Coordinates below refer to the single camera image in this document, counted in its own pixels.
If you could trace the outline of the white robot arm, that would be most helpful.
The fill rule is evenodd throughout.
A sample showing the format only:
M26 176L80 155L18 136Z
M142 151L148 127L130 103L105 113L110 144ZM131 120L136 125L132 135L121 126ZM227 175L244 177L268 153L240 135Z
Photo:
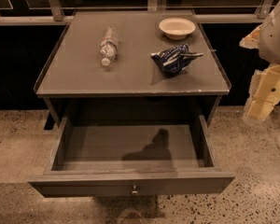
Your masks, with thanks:
M263 23L245 36L239 45L258 49L260 58L270 63L265 70L256 70L252 76L244 109L246 122L261 122L280 102L280 1Z

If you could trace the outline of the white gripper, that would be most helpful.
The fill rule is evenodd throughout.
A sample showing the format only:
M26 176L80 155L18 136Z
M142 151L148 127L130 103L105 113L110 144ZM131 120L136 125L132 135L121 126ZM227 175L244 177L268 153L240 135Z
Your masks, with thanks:
M245 49L259 48L259 33L261 26L256 27L250 34L241 39L239 46ZM253 99L245 103L244 118L264 121L273 111L272 105L280 102L280 64L271 63L260 74L260 82Z

